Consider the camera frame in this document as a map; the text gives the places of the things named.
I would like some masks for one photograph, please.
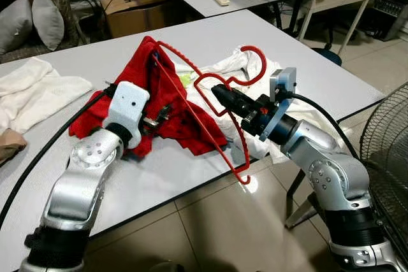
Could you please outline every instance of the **robotic arm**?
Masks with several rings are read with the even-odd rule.
[[[387,271],[403,272],[391,243],[375,222],[364,166],[342,153],[329,134],[285,114],[291,100],[282,93],[295,91],[295,79],[295,68],[276,71],[270,78],[270,97],[262,95],[256,101],[224,85],[213,87],[212,92],[227,110],[243,118],[243,130],[280,145],[281,151],[304,170],[324,210],[330,250],[344,270],[387,267]],[[148,99],[149,93],[132,83],[118,85],[104,128],[79,141],[71,152],[40,226],[25,240],[31,251],[20,271],[82,270],[104,182],[123,151],[139,144],[139,121]],[[148,118],[143,122],[156,125]]]
[[[120,82],[102,129],[76,144],[66,171],[56,181],[40,226],[28,235],[31,249],[22,272],[76,272],[83,268],[89,233],[103,199],[104,182],[124,149],[140,140],[139,121],[149,93]]]
[[[243,118],[243,130],[280,145],[281,152],[303,169],[324,211],[330,250],[342,269],[401,272],[391,243],[375,222],[363,164],[341,152],[329,134],[284,114],[291,100],[282,93],[294,92],[295,80],[295,68],[276,71],[270,77],[270,97],[262,95],[256,101],[224,85],[212,92],[227,110]]]

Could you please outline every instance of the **pillow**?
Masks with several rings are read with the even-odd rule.
[[[44,45],[54,51],[64,37],[64,20],[52,0],[33,0],[33,23]]]
[[[0,54],[18,48],[30,35],[33,18],[29,0],[16,0],[0,12]]]

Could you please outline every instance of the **red towel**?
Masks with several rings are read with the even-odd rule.
[[[150,99],[145,106],[146,116],[156,119],[160,110],[166,105],[171,105],[168,114],[169,119],[165,120],[157,134],[163,138],[173,138],[180,143],[183,148],[188,148],[194,155],[204,154],[214,149],[213,144],[197,124],[194,117],[189,113],[185,103],[164,75],[161,69],[155,67],[151,55],[155,54],[160,63],[166,69],[173,82],[178,87],[184,97],[186,90],[180,82],[174,68],[173,62],[169,59],[162,48],[149,36],[144,37],[139,48],[126,65],[123,72],[116,79],[115,84],[121,81],[129,81],[147,90]],[[95,92],[91,99],[100,92]],[[79,117],[70,127],[69,135],[76,135],[84,138],[95,128],[102,126],[102,121],[108,116],[108,109],[111,99],[103,97],[96,104],[90,107],[81,117]],[[214,137],[219,146],[227,144],[224,134],[220,131],[214,119],[203,111],[199,106],[189,102],[205,127]],[[133,152],[140,157],[147,155],[152,150],[152,139],[154,135],[142,136],[140,144],[133,149]]]

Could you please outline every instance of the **white towel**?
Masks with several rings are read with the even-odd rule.
[[[0,78],[0,134],[7,128],[25,133],[92,89],[77,76],[60,76],[36,57]]]
[[[193,70],[186,65],[175,63],[176,72],[180,75],[185,73],[191,73]],[[244,87],[232,83],[232,87],[245,93],[247,96],[256,100],[262,94],[269,94],[269,76],[276,70],[282,69],[279,63],[272,62],[270,59],[266,59],[266,72],[260,81],[254,85]],[[261,71],[261,59],[254,52],[246,51],[241,52],[240,47],[234,49],[233,54],[220,62],[200,68],[201,72],[214,72],[221,75],[224,79],[231,76],[235,76],[239,80],[246,80],[247,77],[254,78]],[[195,80],[198,77],[196,73],[191,73],[191,80]],[[211,88],[217,85],[219,82],[214,78],[204,79],[200,82],[199,86],[208,97],[210,102],[215,106],[217,110],[222,110],[223,107],[215,98],[211,92]],[[296,92],[300,93],[302,85],[298,83],[296,86]],[[197,90],[190,84],[187,88],[187,99],[205,110],[210,116],[212,116],[219,126],[220,130],[224,133],[228,141],[234,143],[234,145],[242,150],[241,139],[235,126],[233,125],[230,117],[225,114],[222,117],[217,117],[212,110],[207,106],[206,102],[198,94]],[[297,120],[305,119],[311,124],[319,127],[320,129],[328,132],[334,138],[338,138],[338,134],[335,129],[330,125],[329,121],[322,116],[317,110],[308,104],[293,100],[291,106],[286,112],[288,115],[294,117]],[[279,146],[272,143],[270,140],[265,142],[260,141],[259,136],[252,136],[247,132],[244,132],[245,140],[248,146],[249,154],[256,158],[263,158],[268,152],[271,155],[273,163],[277,164],[284,162],[287,158],[279,150]]]

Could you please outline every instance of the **black cable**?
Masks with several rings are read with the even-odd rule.
[[[304,96],[298,95],[298,94],[294,94],[291,92],[287,92],[286,93],[286,97],[288,98],[295,98],[298,100],[302,100],[303,102],[306,102],[307,104],[313,106],[315,109],[317,109],[318,111],[320,111],[323,116],[325,116],[327,118],[327,120],[329,120],[330,124],[335,128],[335,130],[338,132],[338,134],[340,135],[340,137],[342,138],[342,140],[344,141],[344,143],[346,144],[347,148],[349,149],[351,155],[355,158],[355,159],[360,159],[358,157],[358,154],[356,152],[356,150],[353,148],[353,145],[350,143],[349,139],[347,138],[347,136],[344,134],[343,130],[341,129],[341,127],[339,126],[339,124],[337,123],[337,121],[324,109],[322,108],[320,105],[318,105],[316,102],[314,102],[313,100],[310,100],[309,98],[306,98]]]
[[[106,11],[106,9],[110,6],[110,4],[112,3],[113,0],[109,0],[109,3],[107,4],[107,6],[105,8],[103,8],[104,11]]]
[[[40,159],[44,156],[44,154],[48,151],[48,149],[58,140],[58,138],[65,132],[65,130],[86,110],[88,110],[92,105],[98,102],[104,95],[109,97],[113,97],[113,93],[115,91],[116,85],[111,84],[107,89],[102,91],[98,94],[94,99],[89,101],[85,104],[79,111],[77,111],[52,137],[51,139],[45,144],[45,146],[38,152],[35,158],[30,162],[28,167],[24,170],[24,172],[18,178],[16,184],[14,185],[13,189],[10,192],[10,195],[5,202],[3,209],[0,213],[0,230],[3,226],[4,220],[6,219],[8,210],[10,209],[11,204],[13,203],[18,191],[20,190],[21,186],[23,185],[26,178],[29,176],[30,172],[34,169]]]

